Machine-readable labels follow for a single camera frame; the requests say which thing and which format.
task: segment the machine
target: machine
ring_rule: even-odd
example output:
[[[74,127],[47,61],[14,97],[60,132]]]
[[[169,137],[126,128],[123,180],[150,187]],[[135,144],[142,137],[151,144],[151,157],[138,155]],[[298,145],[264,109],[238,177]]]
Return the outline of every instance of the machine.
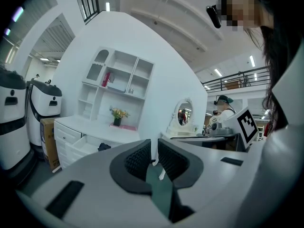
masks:
[[[36,163],[25,118],[26,84],[16,72],[0,67],[0,164],[20,184]]]
[[[56,85],[49,85],[37,80],[27,82],[27,128],[30,146],[40,159],[44,159],[40,120],[59,117],[62,93]]]

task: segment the railing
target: railing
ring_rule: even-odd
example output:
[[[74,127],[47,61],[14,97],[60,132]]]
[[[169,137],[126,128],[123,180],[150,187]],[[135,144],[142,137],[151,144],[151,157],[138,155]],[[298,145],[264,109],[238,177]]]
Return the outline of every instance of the railing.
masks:
[[[88,23],[95,15],[100,13],[98,0],[77,0],[81,15],[85,23]]]
[[[267,67],[259,67],[244,72],[238,72],[219,79],[214,79],[202,85],[207,93],[237,89],[250,86],[267,85],[269,83],[269,71]]]

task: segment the woman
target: woman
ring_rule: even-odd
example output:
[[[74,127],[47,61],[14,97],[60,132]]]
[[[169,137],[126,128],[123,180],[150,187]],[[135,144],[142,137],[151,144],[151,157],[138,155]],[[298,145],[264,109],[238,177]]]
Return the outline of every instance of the woman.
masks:
[[[302,7],[303,0],[219,0],[218,9],[227,24],[243,26],[256,45],[252,29],[260,27],[262,31],[263,53],[270,73],[263,105],[271,109],[273,130],[288,124],[272,88],[288,68],[303,39]]]

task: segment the dark vase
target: dark vase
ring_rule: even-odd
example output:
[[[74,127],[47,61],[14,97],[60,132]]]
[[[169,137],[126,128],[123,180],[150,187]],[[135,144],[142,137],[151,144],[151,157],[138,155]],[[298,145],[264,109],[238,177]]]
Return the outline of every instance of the dark vase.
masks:
[[[113,123],[114,126],[119,127],[121,123],[122,123],[122,119],[121,118],[118,118],[118,119],[114,118],[114,123]]]

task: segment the gray floor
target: gray floor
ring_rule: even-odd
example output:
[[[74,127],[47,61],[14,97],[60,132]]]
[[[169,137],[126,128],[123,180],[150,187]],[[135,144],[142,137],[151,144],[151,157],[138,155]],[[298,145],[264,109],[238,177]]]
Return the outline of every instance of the gray floor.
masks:
[[[150,165],[147,171],[146,182],[152,185],[152,201],[155,206],[165,217],[168,217],[171,203],[172,182],[167,175],[160,181],[158,177],[161,172],[161,165]],[[56,175],[56,173],[52,173],[47,163],[38,161],[33,172],[20,186],[18,186],[18,189],[30,197],[42,183],[54,175]]]

